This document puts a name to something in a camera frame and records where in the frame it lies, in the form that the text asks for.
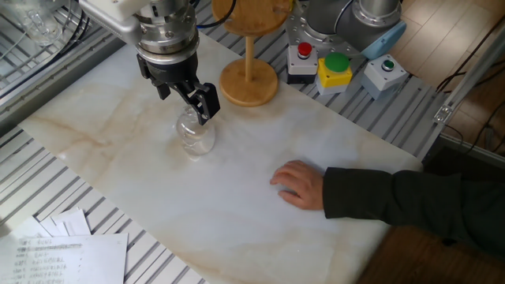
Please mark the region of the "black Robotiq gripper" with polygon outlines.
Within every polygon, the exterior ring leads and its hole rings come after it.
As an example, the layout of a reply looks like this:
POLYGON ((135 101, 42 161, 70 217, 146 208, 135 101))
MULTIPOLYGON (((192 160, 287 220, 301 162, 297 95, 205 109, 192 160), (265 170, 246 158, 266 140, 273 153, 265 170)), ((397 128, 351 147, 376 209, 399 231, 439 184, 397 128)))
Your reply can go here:
POLYGON ((141 75, 145 79, 152 80, 159 98, 165 100, 170 95, 171 87, 196 111, 200 125, 205 125, 219 112, 220 104, 215 85, 201 84, 196 76, 198 67, 196 54, 182 62, 169 65, 148 62, 139 54, 137 61, 141 75))

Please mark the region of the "person's right hand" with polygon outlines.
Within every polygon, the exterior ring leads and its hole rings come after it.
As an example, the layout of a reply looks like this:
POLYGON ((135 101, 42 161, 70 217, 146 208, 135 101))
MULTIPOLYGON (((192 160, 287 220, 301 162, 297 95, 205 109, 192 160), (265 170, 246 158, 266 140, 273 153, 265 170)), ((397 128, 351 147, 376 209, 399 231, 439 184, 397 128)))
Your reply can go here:
POLYGON ((279 191, 279 196, 288 204, 302 210, 322 211, 323 181, 320 172, 300 160, 294 160, 279 167, 270 184, 286 187, 285 190, 279 191))

